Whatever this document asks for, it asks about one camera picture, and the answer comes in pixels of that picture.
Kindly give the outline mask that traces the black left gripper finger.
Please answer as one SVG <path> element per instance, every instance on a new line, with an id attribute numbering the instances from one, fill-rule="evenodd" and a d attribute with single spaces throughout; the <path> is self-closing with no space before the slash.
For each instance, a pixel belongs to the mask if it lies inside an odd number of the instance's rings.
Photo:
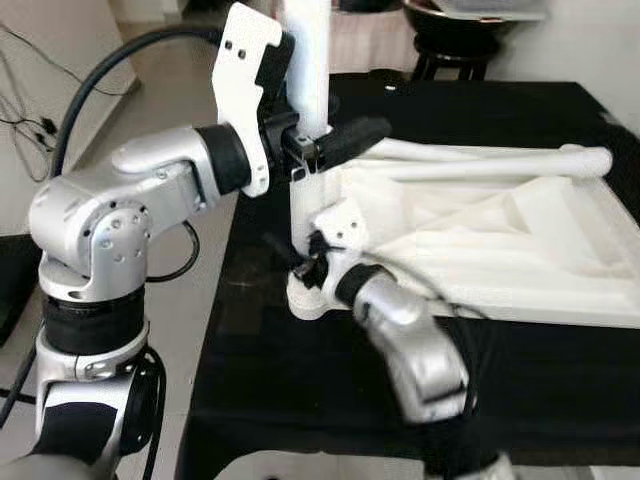
<path id="1" fill-rule="evenodd" d="M 365 154 L 392 133 L 392 124 L 380 116 L 360 116 L 317 140 L 317 168 L 333 169 Z"/>

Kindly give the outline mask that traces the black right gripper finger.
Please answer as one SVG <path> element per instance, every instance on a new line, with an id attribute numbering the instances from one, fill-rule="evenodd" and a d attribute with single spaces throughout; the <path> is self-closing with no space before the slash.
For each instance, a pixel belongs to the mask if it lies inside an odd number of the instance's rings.
<path id="1" fill-rule="evenodd" d="M 265 244 L 284 262 L 285 270 L 287 270 L 289 274 L 302 276 L 310 271 L 310 259 L 298 252 L 296 248 L 288 241 L 285 241 L 285 239 L 275 236 L 273 233 L 266 233 Z"/>

